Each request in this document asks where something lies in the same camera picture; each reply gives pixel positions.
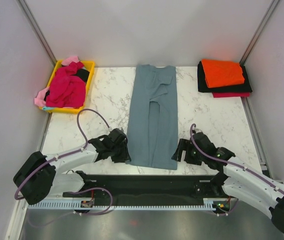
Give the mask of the grey-blue t shirt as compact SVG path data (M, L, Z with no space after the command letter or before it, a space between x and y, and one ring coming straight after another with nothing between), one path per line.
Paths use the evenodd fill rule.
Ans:
M138 65L135 73L127 129L130 165L176 170L176 68Z

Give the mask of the yellow plastic bin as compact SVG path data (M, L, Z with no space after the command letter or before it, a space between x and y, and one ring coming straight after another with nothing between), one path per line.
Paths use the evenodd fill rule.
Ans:
M54 70L51 74L51 77L50 77L46 87L48 87L50 85L51 80L54 78L55 71L61 66L62 61L63 60L59 60L56 63ZM94 75L95 62L93 62L93 61L80 61L80 62L83 63L83 65L84 65L83 69L86 69L90 72L88 81L87 81L87 83L85 83L86 84L85 101L86 101L86 97L87 97L87 94L88 94L89 89L90 89L91 80L92 80L92 77ZM57 108L57 107L55 107L55 108L48 108L48 107L41 108L41 107L39 107L39 108L41 110L49 112L49 113L77 114L78 112L80 112L80 110L82 110L85 107L85 101L84 101L83 106L81 106L79 108L72 108L72 107L63 107L63 108Z

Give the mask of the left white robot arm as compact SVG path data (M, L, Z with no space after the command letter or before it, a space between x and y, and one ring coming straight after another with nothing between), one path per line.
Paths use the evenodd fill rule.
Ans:
M93 164L111 158L114 163L131 160L128 153L128 138L119 128L108 135L101 135L85 144L60 153L44 155L33 152L13 177L17 187L16 200L25 199L34 205L48 196L75 192L81 197L91 193L91 183L80 173L66 175L68 170L85 164Z

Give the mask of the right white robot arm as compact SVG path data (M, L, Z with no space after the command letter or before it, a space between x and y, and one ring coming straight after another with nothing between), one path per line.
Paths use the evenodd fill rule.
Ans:
M225 147L215 147L201 131L192 131L190 139L180 139L172 159L182 155L188 164L206 164L218 173L211 180L211 192L217 197L235 197L264 213L284 234L284 184L254 170Z

